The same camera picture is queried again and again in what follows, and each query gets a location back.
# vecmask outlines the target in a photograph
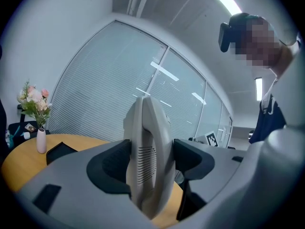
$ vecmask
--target white vase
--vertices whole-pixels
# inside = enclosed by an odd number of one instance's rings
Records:
[[[37,151],[41,154],[47,152],[47,143],[46,143],[46,131],[43,128],[39,128],[36,138],[36,147]]]

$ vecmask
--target bouquet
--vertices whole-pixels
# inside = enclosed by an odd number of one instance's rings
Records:
[[[38,91],[35,86],[27,81],[17,97],[23,108],[22,114],[33,117],[38,128],[43,128],[47,119],[50,117],[50,107],[48,103],[49,92],[46,89]]]

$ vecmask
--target yellow tabletop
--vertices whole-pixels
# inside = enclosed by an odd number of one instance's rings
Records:
[[[64,142],[77,151],[108,143],[96,138],[70,134],[52,134],[47,135],[46,138],[47,151],[60,142]],[[32,138],[11,151],[2,164],[1,173],[8,187],[13,192],[17,192],[46,166],[46,153],[40,154],[37,152],[36,139]],[[181,203],[182,194],[181,188],[174,183],[173,191],[166,207],[152,220],[156,226],[165,228],[178,223],[176,215]]]

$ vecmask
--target wooden table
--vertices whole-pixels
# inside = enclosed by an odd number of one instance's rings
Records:
[[[52,134],[47,135],[46,138],[47,150],[50,150],[60,142],[64,142],[77,151],[108,143],[107,141],[100,139],[69,134]],[[46,166],[46,154],[37,152],[36,138],[33,138],[11,151],[3,162],[1,173],[9,188],[13,192],[17,192]],[[183,191],[181,188],[174,183],[173,191],[166,207],[152,220],[156,226],[166,228],[178,223],[176,215],[180,206],[182,194]]]

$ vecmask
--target flower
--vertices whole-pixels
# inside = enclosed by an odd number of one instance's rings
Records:
[[[42,94],[42,96],[45,97],[45,98],[47,98],[47,97],[49,96],[48,90],[47,90],[47,89],[44,89],[44,88],[42,89],[41,94]]]
[[[40,102],[36,103],[36,107],[38,111],[42,111],[48,108],[48,104],[44,100],[41,100]]]
[[[33,91],[34,89],[35,89],[34,86],[29,86],[29,88],[28,88],[28,93],[30,93],[30,92]]]
[[[28,102],[33,100],[35,103],[38,103],[41,101],[41,99],[42,99],[41,93],[35,88],[33,88],[33,90],[28,93],[28,97],[27,97]]]

